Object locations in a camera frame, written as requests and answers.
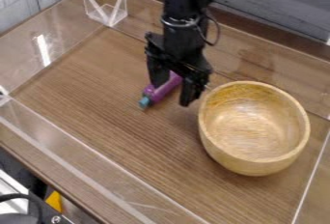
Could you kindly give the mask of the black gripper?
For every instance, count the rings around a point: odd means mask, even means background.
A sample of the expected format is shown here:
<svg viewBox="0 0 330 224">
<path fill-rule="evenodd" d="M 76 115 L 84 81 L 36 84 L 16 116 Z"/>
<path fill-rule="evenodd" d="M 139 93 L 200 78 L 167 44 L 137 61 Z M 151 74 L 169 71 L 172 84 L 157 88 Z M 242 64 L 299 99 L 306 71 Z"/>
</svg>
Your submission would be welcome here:
<svg viewBox="0 0 330 224">
<path fill-rule="evenodd" d="M 168 81 L 173 71 L 182 78 L 179 104 L 187 107 L 200 98 L 212 67 L 203 50 L 210 44 L 206 39 L 208 17 L 175 20 L 161 17 L 163 32 L 145 34 L 145 56 L 149 81 L 159 88 Z"/>
</svg>

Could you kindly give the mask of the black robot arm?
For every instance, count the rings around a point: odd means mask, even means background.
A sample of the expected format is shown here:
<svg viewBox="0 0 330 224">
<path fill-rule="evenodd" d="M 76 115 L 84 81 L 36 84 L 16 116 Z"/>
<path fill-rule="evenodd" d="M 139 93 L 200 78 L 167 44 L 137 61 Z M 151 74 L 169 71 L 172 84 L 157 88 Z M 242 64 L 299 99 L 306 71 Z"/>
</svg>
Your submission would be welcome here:
<svg viewBox="0 0 330 224">
<path fill-rule="evenodd" d="M 187 107 L 200 98 L 212 74 L 203 50 L 219 42 L 220 27 L 208 12 L 214 0 L 163 0 L 163 32 L 144 35 L 151 84 L 161 87 L 173 72 L 182 77 L 179 104 Z"/>
</svg>

